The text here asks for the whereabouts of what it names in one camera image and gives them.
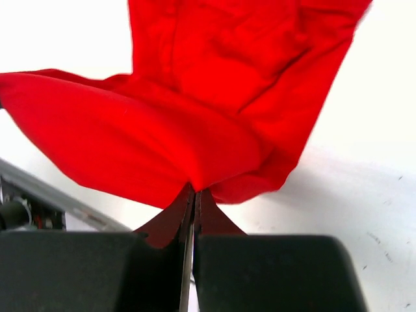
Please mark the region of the red t-shirt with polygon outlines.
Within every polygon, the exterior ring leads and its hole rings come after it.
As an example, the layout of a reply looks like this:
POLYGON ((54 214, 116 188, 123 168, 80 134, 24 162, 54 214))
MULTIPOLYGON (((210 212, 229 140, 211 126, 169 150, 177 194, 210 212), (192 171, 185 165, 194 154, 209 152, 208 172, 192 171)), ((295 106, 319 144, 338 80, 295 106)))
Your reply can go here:
POLYGON ((130 1, 133 71, 1 75, 1 104, 76 183, 159 208, 278 190, 369 1, 130 1))

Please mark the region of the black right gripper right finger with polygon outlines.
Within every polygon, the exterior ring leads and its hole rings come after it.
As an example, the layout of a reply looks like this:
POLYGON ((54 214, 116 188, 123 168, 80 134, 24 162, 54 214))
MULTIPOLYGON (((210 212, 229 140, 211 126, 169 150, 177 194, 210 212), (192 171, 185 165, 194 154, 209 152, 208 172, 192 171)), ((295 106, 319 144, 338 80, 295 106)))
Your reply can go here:
POLYGON ((201 311, 366 311, 341 242, 325 235, 249 235, 208 190, 194 204, 201 311))

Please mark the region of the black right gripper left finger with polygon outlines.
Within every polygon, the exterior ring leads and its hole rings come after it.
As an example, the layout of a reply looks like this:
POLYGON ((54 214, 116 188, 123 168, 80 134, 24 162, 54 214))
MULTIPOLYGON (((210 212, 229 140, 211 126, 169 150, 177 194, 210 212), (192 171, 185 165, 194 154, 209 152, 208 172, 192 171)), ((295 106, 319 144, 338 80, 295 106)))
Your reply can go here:
POLYGON ((186 311, 194 191, 134 231, 66 231, 63 211, 3 185, 2 311, 186 311))

